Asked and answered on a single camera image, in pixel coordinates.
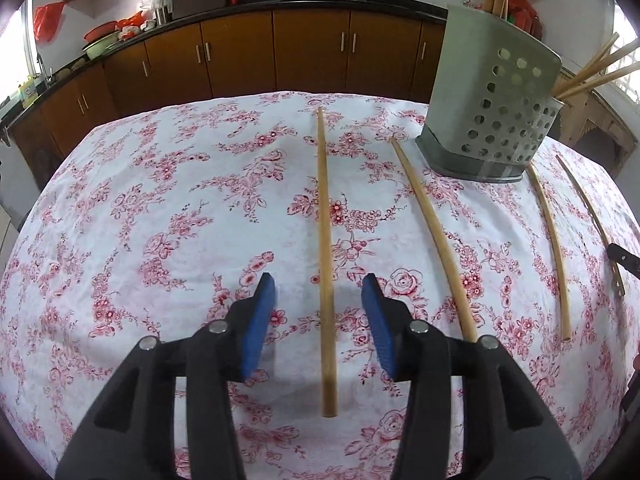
black countertop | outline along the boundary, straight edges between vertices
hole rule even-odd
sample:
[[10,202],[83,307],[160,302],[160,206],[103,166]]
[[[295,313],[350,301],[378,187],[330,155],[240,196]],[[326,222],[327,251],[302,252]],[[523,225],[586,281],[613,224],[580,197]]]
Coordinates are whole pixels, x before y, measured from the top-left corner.
[[89,67],[102,62],[105,58],[116,54],[117,52],[131,46],[140,41],[145,41],[168,30],[180,28],[191,23],[203,22],[221,18],[223,16],[231,16],[233,14],[241,14],[243,12],[255,12],[256,10],[276,10],[276,9],[349,9],[364,10],[367,12],[381,12],[383,14],[392,14],[401,18],[413,18],[414,20],[428,20],[437,23],[447,22],[447,9],[437,7],[417,0],[242,0],[242,3],[236,6],[229,4],[221,9],[209,10],[193,16],[187,16],[169,22],[161,27],[156,27],[149,32],[137,35],[131,40],[124,41],[117,46],[109,49],[107,52],[95,59],[87,61],[80,68],[74,70],[71,75],[65,77],[62,81],[54,83],[41,93],[38,98],[31,103],[25,110],[15,117],[6,126],[11,128],[22,120],[29,111],[37,108],[41,103],[46,101],[47,97],[56,92],[59,88],[71,81],[79,73],[84,72]]

plastic basket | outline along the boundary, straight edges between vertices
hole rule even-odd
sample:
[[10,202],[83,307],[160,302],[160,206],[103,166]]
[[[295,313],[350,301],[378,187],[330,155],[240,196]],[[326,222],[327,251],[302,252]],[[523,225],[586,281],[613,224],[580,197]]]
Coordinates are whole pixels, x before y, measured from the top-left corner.
[[562,62],[534,37],[482,10],[449,8],[422,134],[438,173],[517,182],[562,103],[550,97]]

table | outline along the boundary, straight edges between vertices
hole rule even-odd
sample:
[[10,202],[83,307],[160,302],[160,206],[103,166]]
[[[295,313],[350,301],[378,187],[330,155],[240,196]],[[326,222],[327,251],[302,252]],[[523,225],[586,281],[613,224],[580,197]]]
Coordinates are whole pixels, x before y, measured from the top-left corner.
[[[340,414],[320,417],[316,109],[325,108]],[[555,216],[573,336],[561,342],[542,210],[517,184],[433,173],[412,139],[426,105],[276,92],[173,106],[105,124],[38,199],[0,283],[0,403],[53,473],[74,428],[136,342],[190,336],[252,294],[278,290],[259,370],[229,387],[250,479],[387,478],[407,384],[380,370],[360,306],[364,275],[414,317],[460,337],[433,240],[402,172],[402,142],[449,238],[479,334],[528,374],[586,472],[618,434],[618,403],[639,338],[638,280],[615,298],[600,237],[555,159],[583,185],[612,241],[640,253],[639,227],[606,172],[546,139],[533,163]],[[460,383],[453,384],[457,393]],[[460,467],[453,395],[450,473]],[[184,383],[176,463],[188,476]]]

screw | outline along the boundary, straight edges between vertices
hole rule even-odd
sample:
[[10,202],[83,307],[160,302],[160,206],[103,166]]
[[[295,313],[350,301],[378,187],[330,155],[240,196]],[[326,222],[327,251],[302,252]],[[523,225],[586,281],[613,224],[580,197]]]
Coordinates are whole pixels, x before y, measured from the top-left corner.
[[480,344],[488,350],[495,350],[498,348],[498,340],[492,335],[483,335],[480,338]]
[[213,334],[223,334],[229,329],[229,323],[224,319],[217,319],[209,323],[209,332]]
[[158,339],[156,339],[152,335],[147,335],[140,340],[140,342],[138,343],[138,346],[140,347],[141,350],[151,350],[155,348],[157,344],[158,344]]
[[416,334],[426,334],[429,331],[429,323],[421,319],[414,319],[409,323],[409,329]]

blue gripper pad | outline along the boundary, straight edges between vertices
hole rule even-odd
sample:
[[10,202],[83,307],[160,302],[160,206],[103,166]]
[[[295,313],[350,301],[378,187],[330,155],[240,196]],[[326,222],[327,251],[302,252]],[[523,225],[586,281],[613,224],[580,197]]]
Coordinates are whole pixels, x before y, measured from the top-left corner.
[[249,378],[258,365],[269,317],[276,303],[276,284],[268,272],[262,275],[254,294],[254,300],[256,301],[254,315],[242,339],[240,370],[243,381]]
[[385,297],[380,290],[374,274],[367,274],[362,280],[362,307],[369,318],[369,327],[373,334],[373,343],[378,353],[378,361],[386,374],[392,379],[396,376],[396,348],[394,336],[386,323],[382,302]]

